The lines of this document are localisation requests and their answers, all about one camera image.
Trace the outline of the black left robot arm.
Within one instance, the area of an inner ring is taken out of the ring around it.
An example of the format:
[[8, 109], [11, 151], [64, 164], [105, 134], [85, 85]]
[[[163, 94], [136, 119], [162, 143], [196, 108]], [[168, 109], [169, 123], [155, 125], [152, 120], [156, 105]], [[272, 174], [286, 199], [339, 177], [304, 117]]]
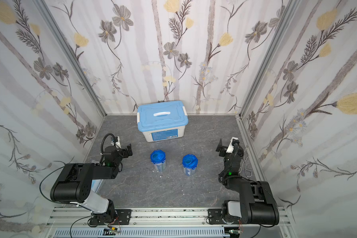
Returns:
[[122, 160], [133, 155], [132, 145], [118, 145], [119, 138], [108, 133], [102, 140], [99, 163], [66, 164], [54, 183], [50, 199], [55, 203], [75, 204], [91, 212], [89, 224], [114, 224], [118, 213], [114, 203], [98, 195], [92, 188], [93, 180], [115, 179], [123, 169]]

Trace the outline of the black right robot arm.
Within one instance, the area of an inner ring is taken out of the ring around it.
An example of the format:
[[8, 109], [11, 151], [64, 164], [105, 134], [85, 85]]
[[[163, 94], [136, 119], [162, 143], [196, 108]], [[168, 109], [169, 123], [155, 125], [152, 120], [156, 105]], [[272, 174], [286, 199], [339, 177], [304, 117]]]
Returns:
[[280, 214], [269, 183], [254, 181], [240, 175], [244, 150], [238, 139], [233, 138], [228, 146], [220, 140], [216, 152], [223, 158], [224, 169], [218, 182], [226, 189], [239, 194], [239, 200], [226, 200], [222, 204], [222, 221], [226, 224], [256, 224], [273, 227], [279, 224]]

